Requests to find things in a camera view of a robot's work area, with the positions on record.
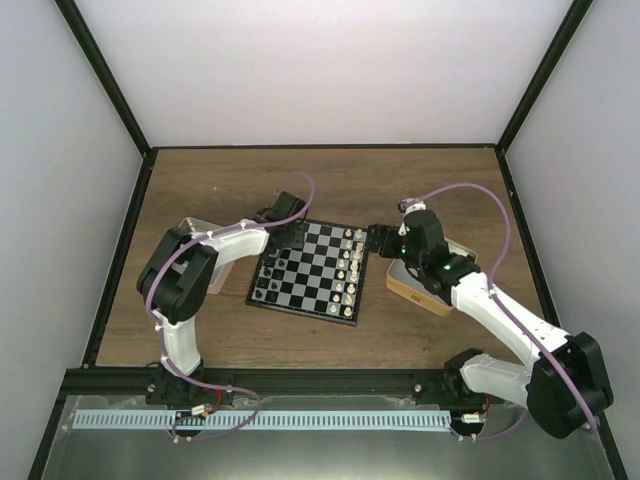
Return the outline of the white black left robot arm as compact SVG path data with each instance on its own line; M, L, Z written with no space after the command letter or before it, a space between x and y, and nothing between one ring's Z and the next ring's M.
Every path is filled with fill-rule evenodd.
M195 319L206 296L220 290L237 260L264 253L273 239L290 243L311 203L282 191L272 206L234 224L173 227L161 239L136 288L158 334L160 364L172 375L169 391L181 403L212 387L197 373Z

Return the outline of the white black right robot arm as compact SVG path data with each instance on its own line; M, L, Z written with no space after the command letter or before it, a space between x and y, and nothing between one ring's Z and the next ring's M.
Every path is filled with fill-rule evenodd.
M447 396L465 403L489 394L526 409L547 434L563 439L614 400L598 342L571 335L533 314L489 282L475 253L445 237L429 209L406 211L398 226L374 224L370 249L404 268L409 284L426 294L424 307L462 312L501 341L517 362L468 349L445 365Z

